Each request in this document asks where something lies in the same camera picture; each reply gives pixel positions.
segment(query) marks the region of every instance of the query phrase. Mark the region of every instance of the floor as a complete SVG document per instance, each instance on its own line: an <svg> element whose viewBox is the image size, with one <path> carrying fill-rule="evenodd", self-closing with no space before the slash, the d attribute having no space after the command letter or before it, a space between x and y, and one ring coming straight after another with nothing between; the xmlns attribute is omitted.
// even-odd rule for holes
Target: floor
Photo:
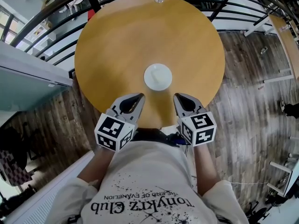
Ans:
<svg viewBox="0 0 299 224"><path fill-rule="evenodd" d="M267 195L264 182L276 184L284 176L269 162L281 164L288 153L299 152L298 143L288 139L291 135L299 137L299 122L285 117L278 103L280 99L298 103L299 85L294 80L267 85L262 82L278 76L279 69L287 68L277 36L254 33L245 38L233 32L220 33L220 37L226 68L221 88L207 107L217 122L215 141L208 146L222 179L261 183L233 183L238 201L246 210L250 201L262 201ZM264 46L268 50L261 56ZM32 186L40 189L96 147L93 130L99 114L74 79L72 89L34 111L20 113L7 124L21 131L21 124L26 121L28 134L36 128L41 131L33 144L44 157L28 165L28 170L33 166L39 168L30 182Z"/></svg>

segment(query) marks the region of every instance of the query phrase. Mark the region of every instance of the wire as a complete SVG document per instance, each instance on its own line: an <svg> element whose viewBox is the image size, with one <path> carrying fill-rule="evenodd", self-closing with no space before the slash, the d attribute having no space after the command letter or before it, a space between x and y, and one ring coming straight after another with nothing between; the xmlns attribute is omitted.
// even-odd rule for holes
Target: wire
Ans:
<svg viewBox="0 0 299 224"><path fill-rule="evenodd" d="M268 183L268 182L230 182L232 184L265 184L265 183Z"/></svg>

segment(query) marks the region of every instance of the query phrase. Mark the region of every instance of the white wall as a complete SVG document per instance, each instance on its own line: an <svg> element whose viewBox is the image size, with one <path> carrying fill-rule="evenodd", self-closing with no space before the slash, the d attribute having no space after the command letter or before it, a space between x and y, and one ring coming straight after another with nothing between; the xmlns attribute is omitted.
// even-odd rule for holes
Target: white wall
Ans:
<svg viewBox="0 0 299 224"><path fill-rule="evenodd" d="M61 26L59 29L56 30L57 32L57 37L61 36L62 34L65 34L66 32L74 29L77 26L80 26L81 24L87 22L87 13L84 13L80 15L76 20L74 21L69 21L63 26ZM53 47L50 48L53 52L56 52L60 50L61 48L65 47L66 45L70 44L71 42L75 41L76 39L79 38L80 34L82 32L82 29L73 33L72 35L64 38L62 41L58 42L55 44ZM56 61L59 61L61 58L65 57L66 55L70 54L71 52L75 51L76 45L68 48L64 52L60 53L53 59L49 60L48 62L53 64ZM66 59L65 61L61 62L60 64L57 65L57 67L62 68L64 70L72 70L74 68L74 56Z"/></svg>
<svg viewBox="0 0 299 224"><path fill-rule="evenodd" d="M2 111L0 110L0 127L13 115L15 111Z"/></svg>
<svg viewBox="0 0 299 224"><path fill-rule="evenodd" d="M72 86L72 80L69 79L68 72L4 42L0 42L0 66L4 69L11 69Z"/></svg>
<svg viewBox="0 0 299 224"><path fill-rule="evenodd" d="M233 2L233 3L238 3L238 4L242 4L248 7L252 7L261 11L264 11L263 7L248 1L248 0L228 0L229 2ZM263 13L259 13L247 8L243 8L243 7L237 7L237 6L233 6L233 5L226 5L223 10L232 10L232 11L237 11L237 12L242 12L242 13L247 13L247 14L252 14L252 15L257 15L257 16L264 16ZM206 16L211 15L211 12L203 12ZM252 21L257 21L258 18L255 17L251 17L251 16L246 16L246 15L239 15L239 14L232 14L232 13L223 13L220 12L217 16L222 16L222 17L235 17L235 18L242 18L242 19L248 19L248 20L252 20ZM225 29L225 30L249 30L249 28L253 25L252 22L247 22L247 21L234 21L234 20L218 20L215 19L212 24L215 26L215 28L217 30L220 29ZM262 26L261 28L259 28L257 31L266 31L270 28L270 26Z"/></svg>
<svg viewBox="0 0 299 224"><path fill-rule="evenodd" d="M24 23L41 11L42 0L0 0L0 4Z"/></svg>
<svg viewBox="0 0 299 224"><path fill-rule="evenodd" d="M4 182L2 179L0 179L0 191L6 199L10 198L11 196L18 195L20 193L20 191L16 187L10 186L6 182Z"/></svg>
<svg viewBox="0 0 299 224"><path fill-rule="evenodd" d="M280 207L272 207L269 216L260 220L260 224L295 224L299 218L299 198L292 198Z"/></svg>

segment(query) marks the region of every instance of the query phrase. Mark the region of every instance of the table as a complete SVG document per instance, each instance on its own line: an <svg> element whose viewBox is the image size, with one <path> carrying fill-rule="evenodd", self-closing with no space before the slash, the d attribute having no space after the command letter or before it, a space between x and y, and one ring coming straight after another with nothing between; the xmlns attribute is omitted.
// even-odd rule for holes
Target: table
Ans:
<svg viewBox="0 0 299 224"><path fill-rule="evenodd" d="M144 83L144 71L154 63L172 72L172 83L164 91L152 91ZM90 19L75 51L79 86L99 111L105 112L120 96L145 94L138 120L143 128L176 123L176 92L207 106L220 87L224 68L216 29L183 0L115 0Z"/></svg>
<svg viewBox="0 0 299 224"><path fill-rule="evenodd" d="M284 190L281 190L281 189L278 189L277 187L275 187L274 185L270 184L270 183L267 183L267 186L269 188L272 188L273 190L277 191L278 192L278 195L280 196L285 196L291 189L291 187L294 185L294 183L297 181L298 179L298 176L299 176L299 160L297 161L295 167L290 170L289 168L286 168L282 165L279 165L275 162L270 162L270 165L271 166L274 166L280 170L283 170L285 172L287 172L289 174L288 176L288 180L287 180L287 183L286 183L286 186L284 188Z"/></svg>
<svg viewBox="0 0 299 224"><path fill-rule="evenodd" d="M283 69L280 70L280 73L284 73L287 71L291 71L291 75L288 76L283 76L283 77L277 77L274 79L268 79L264 80L264 83L270 83L270 82L275 82L275 81L281 81L281 80L287 80L287 79L299 79L299 50L298 46L293 38L293 35L289 29L281 31L280 29L285 27L287 24L286 22L279 17L276 17L274 15L268 15L264 20L262 20L260 23L256 24L253 26L248 32L246 32L244 35L248 36L251 34L253 31L258 29L260 26L264 25L265 23L270 22L276 31L278 38L281 42L281 45L285 51L286 58L289 63L288 69ZM291 26L293 28L296 27L293 21L290 22Z"/></svg>

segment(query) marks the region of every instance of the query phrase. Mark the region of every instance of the person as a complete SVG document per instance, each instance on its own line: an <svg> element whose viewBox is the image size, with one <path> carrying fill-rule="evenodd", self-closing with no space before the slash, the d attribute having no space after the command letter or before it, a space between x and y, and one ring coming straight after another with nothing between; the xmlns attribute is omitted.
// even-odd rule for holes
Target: person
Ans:
<svg viewBox="0 0 299 224"><path fill-rule="evenodd" d="M280 109L286 116L294 116L299 119L299 103L295 105L285 104L283 100L280 101Z"/></svg>
<svg viewBox="0 0 299 224"><path fill-rule="evenodd" d="M134 137L118 153L100 148L59 190L46 223L248 223L207 144L194 148L195 192L182 149L149 137Z"/></svg>

